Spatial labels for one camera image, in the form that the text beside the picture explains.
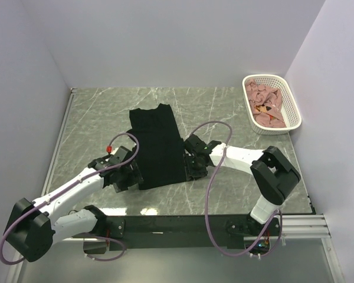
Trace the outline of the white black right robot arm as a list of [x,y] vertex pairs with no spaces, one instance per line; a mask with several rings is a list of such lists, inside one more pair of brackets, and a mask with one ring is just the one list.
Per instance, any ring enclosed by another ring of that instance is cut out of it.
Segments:
[[297,169],[275,146],[269,146],[265,150],[251,150],[215,140],[206,144],[193,134],[185,140],[184,147],[188,152],[188,177],[204,177],[208,174],[208,166],[214,168],[206,189],[205,213],[208,213],[209,192],[220,167],[253,176],[261,193],[247,221],[247,228],[253,235],[261,235],[268,228],[267,221],[301,180]]

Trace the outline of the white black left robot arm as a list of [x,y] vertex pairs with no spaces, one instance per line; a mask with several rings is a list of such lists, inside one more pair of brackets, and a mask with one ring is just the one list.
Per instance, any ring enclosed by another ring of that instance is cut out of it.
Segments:
[[34,262],[55,243],[72,236],[88,234],[106,238],[110,229],[107,215],[101,209],[88,205],[74,213],[70,210],[105,187],[126,190],[127,181],[137,179],[136,153],[120,146],[92,160],[76,177],[51,193],[33,201],[22,198],[12,208],[3,241],[25,260]]

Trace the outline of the black t shirt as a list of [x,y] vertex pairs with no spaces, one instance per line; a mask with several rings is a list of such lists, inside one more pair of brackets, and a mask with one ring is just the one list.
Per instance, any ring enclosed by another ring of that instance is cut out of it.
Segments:
[[136,163],[143,178],[140,190],[186,182],[185,149],[172,108],[159,104],[155,109],[129,111],[131,129],[139,141]]

